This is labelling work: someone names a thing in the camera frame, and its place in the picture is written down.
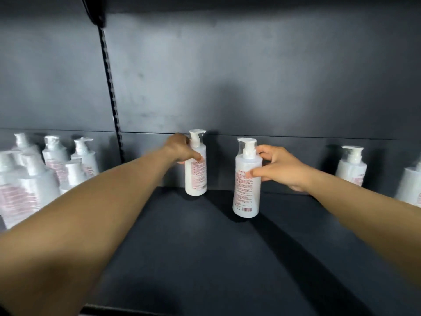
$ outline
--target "hand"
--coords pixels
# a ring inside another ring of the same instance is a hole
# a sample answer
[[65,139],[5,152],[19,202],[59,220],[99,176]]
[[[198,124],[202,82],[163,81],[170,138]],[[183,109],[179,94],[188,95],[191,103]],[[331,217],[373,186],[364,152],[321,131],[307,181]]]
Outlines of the hand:
[[178,162],[189,160],[191,158],[200,161],[202,159],[202,155],[188,146],[188,142],[188,137],[180,133],[175,133],[167,139],[164,144],[164,148],[167,148]]
[[274,180],[288,185],[292,190],[304,191],[304,185],[311,170],[310,166],[302,163],[284,147],[259,145],[256,151],[264,160],[271,163],[250,170],[245,174],[246,177],[261,177],[262,181]]

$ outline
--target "pump dispenser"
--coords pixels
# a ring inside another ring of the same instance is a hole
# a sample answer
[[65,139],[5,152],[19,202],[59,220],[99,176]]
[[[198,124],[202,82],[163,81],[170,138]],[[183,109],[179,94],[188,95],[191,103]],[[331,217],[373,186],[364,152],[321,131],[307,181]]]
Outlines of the pump dispenser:
[[12,228],[29,216],[24,211],[26,199],[19,184],[19,178],[27,172],[16,164],[13,152],[0,152],[0,213],[6,228]]
[[93,138],[81,137],[75,140],[76,152],[71,156],[72,160],[81,159],[82,168],[87,178],[94,177],[99,174],[98,162],[96,161],[95,152],[90,150],[86,142],[93,141]]
[[[39,154],[38,146],[29,142],[29,139],[26,133],[15,133],[15,137],[16,137],[16,146],[13,148],[13,150],[18,150],[21,153]],[[13,154],[13,156],[18,165],[24,166],[24,161],[21,158],[20,153],[15,153]]]
[[70,160],[67,149],[60,143],[60,138],[56,135],[47,135],[45,138],[45,149],[43,156],[45,164],[55,171],[60,185],[67,180],[67,170],[64,163]]
[[191,196],[200,196],[208,189],[206,175],[206,146],[203,144],[203,134],[206,130],[190,131],[190,147],[202,155],[200,162],[189,159],[184,162],[184,179],[186,193]]
[[421,157],[414,167],[404,169],[395,198],[421,207]]
[[27,198],[26,209],[36,212],[60,196],[59,182],[41,155],[24,153],[22,159],[28,170],[28,175],[19,180]]
[[364,148],[359,146],[343,146],[342,148],[348,150],[348,153],[345,153],[339,161],[336,176],[361,186],[367,169],[367,165],[361,161],[361,152]]
[[256,152],[256,139],[242,137],[238,141],[239,151],[235,158],[235,190],[232,209],[238,216],[251,218],[259,213],[261,177],[248,179],[245,173],[262,166],[263,159]]
[[80,159],[71,160],[67,162],[65,166],[69,174],[66,183],[60,185],[61,195],[87,180],[86,173],[82,169],[82,163]]

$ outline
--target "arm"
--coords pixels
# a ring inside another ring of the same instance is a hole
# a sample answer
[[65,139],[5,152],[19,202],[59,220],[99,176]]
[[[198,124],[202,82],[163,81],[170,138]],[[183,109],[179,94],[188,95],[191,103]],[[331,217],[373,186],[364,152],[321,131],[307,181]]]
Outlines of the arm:
[[251,170],[314,196],[347,228],[421,286],[421,209],[311,168],[285,148],[257,148],[271,164]]
[[78,315],[165,172],[199,153],[187,137],[108,170],[0,237],[0,304],[14,316]]

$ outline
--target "white bottle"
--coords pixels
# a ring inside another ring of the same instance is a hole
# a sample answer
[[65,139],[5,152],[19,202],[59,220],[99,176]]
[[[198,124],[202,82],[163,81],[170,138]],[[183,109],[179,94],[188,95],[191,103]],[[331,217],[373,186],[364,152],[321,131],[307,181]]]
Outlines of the white bottle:
[[184,178],[186,193],[191,196],[200,196],[208,190],[206,173],[206,146],[202,142],[205,130],[190,131],[190,147],[202,155],[201,162],[189,159],[184,162]]
[[43,156],[45,164],[55,171],[60,185],[63,185],[67,181],[67,170],[64,164],[70,160],[67,149],[60,143],[60,138],[56,135],[47,135],[44,139]]
[[59,181],[39,154],[22,154],[28,175],[19,181],[27,197],[27,210],[39,211],[60,196]]
[[76,152],[71,156],[72,160],[82,160],[82,168],[89,179],[99,174],[98,162],[96,161],[95,152],[91,151],[86,145],[86,142],[90,141],[93,141],[93,138],[77,138],[75,140]]
[[349,151],[347,156],[339,161],[336,176],[361,186],[367,169],[367,164],[361,161],[361,152],[364,148],[359,146],[343,146],[342,148]]
[[421,207],[421,160],[416,167],[404,169],[395,198]]
[[259,213],[261,177],[248,179],[245,173],[262,166],[263,159],[256,152],[256,139],[239,138],[240,149],[235,158],[235,190],[232,209],[235,214],[245,218]]
[[16,165],[13,151],[0,152],[0,213],[6,228],[12,228],[30,214],[24,211],[25,195],[19,178],[27,173]]
[[64,184],[60,185],[61,195],[87,180],[86,173],[82,169],[82,162],[80,159],[71,160],[67,162],[65,166],[68,173],[68,179]]
[[[39,147],[29,142],[26,133],[15,133],[15,136],[16,146],[12,148],[13,150],[18,150],[22,153],[39,154]],[[23,159],[21,158],[21,153],[14,154],[14,157],[18,165],[24,166]]]

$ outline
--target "left arm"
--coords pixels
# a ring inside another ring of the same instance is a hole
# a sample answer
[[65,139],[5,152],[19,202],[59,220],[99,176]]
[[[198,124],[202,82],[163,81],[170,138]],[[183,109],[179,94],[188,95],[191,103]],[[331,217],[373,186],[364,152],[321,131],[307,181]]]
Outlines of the left arm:
[[199,153],[174,134],[145,156],[68,191],[0,236],[0,305],[14,316],[78,315],[88,292],[176,160]]

